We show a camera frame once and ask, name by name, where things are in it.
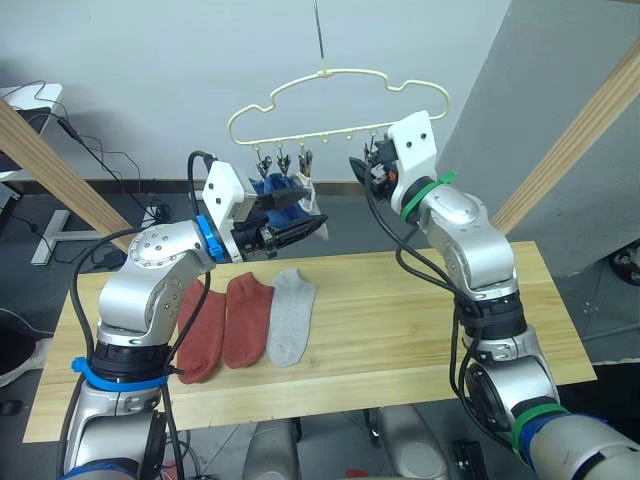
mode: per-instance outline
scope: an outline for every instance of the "sock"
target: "sock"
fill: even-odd
[[[277,366],[288,367],[297,363],[307,348],[318,287],[302,280],[297,268],[278,273],[273,287],[267,355]]]
[[[196,280],[187,290],[178,315],[180,331],[198,304],[203,289],[204,285]],[[185,372],[178,375],[182,383],[201,382],[216,368],[222,351],[225,307],[224,293],[210,291],[207,294],[196,321],[178,349],[177,367]]]
[[[230,368],[258,361],[267,344],[273,287],[262,285],[251,272],[227,286],[227,323],[222,355]]]

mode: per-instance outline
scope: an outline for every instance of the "white plastic hanger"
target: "white plastic hanger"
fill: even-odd
[[[406,80],[399,87],[394,87],[393,85],[390,84],[389,77],[385,73],[379,72],[377,70],[368,70],[363,68],[327,68],[324,60],[324,47],[322,45],[322,32],[320,30],[320,18],[318,16],[317,0],[314,0],[313,4],[315,9],[315,15],[316,15],[316,24],[318,27],[318,40],[320,42],[320,58],[322,59],[322,70],[319,70],[318,72],[312,75],[307,75],[306,77],[300,77],[291,82],[285,83],[284,85],[280,85],[278,88],[276,88],[274,91],[271,92],[271,95],[269,96],[271,104],[266,107],[261,107],[260,105],[256,105],[256,104],[247,105],[246,107],[241,108],[236,113],[231,115],[231,117],[229,118],[229,121],[227,122],[227,131],[229,133],[229,137],[231,138],[231,140],[233,140],[238,145],[249,145],[253,147],[254,150],[260,150],[260,146],[267,143],[274,144],[276,148],[282,148],[283,142],[290,141],[290,140],[295,140],[300,145],[304,145],[304,141],[308,138],[321,138],[322,141],[326,143],[329,141],[329,136],[331,135],[344,135],[347,140],[351,140],[354,133],[361,132],[361,131],[369,131],[371,136],[375,136],[376,131],[378,129],[383,127],[388,127],[393,123],[395,123],[395,121],[392,121],[392,122],[385,122],[385,123],[376,123],[371,125],[361,125],[357,127],[339,128],[336,130],[324,130],[320,132],[304,133],[299,135],[288,135],[285,137],[261,138],[257,140],[239,140],[234,136],[233,123],[238,119],[238,117],[241,117],[242,115],[244,115],[247,112],[250,112],[251,110],[257,110],[261,113],[270,112],[271,110],[276,108],[276,97],[283,91],[291,87],[294,87],[296,85],[299,85],[301,83],[316,80],[318,78],[329,78],[333,75],[356,74],[356,75],[369,75],[369,76],[380,77],[384,80],[384,88],[394,93],[402,92],[409,85],[418,85],[422,87],[434,88],[444,96],[446,106],[442,113],[432,116],[431,120],[438,120],[447,115],[447,113],[449,112],[449,107],[451,105],[451,96],[441,85],[438,85],[437,83],[427,82],[425,80],[411,79],[411,80]]]

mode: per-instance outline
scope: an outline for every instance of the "wooden table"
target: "wooden table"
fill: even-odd
[[[527,320],[538,331],[555,380],[564,384],[595,379],[535,244],[513,247]],[[442,264],[434,251],[425,253]],[[447,376],[451,295],[405,273],[391,252],[220,265],[213,271],[213,289],[225,291],[231,278],[247,271],[268,284],[277,272],[291,267],[319,286],[301,362],[278,368],[263,356],[247,369],[231,370],[221,361],[210,380],[195,385],[172,377],[179,429],[453,397]],[[80,278],[80,297],[89,319],[97,319],[98,296],[110,275]],[[83,351],[80,327],[67,298],[25,442],[58,438],[77,378],[69,364]]]

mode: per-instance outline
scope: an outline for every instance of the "gray panel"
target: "gray panel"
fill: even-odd
[[[640,33],[621,2],[514,0],[440,170],[494,214]],[[510,235],[536,240],[554,275],[640,236],[640,102],[633,103]]]

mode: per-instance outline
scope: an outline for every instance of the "blue cable tie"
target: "blue cable tie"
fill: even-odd
[[[137,392],[140,390],[148,390],[150,388],[161,387],[166,385],[169,379],[168,375],[164,377],[145,380],[143,382],[119,383],[110,382],[97,376],[89,367],[87,359],[84,357],[76,357],[71,362],[71,370],[76,373],[82,373],[87,381],[94,387],[107,392]]]
[[[196,220],[198,221],[198,226],[200,227],[202,235],[204,235],[204,238],[207,241],[209,255],[215,258],[218,263],[224,262],[224,249],[216,240],[216,236],[213,234],[211,226],[209,225],[209,222],[207,222],[207,218],[204,215],[198,215]]]

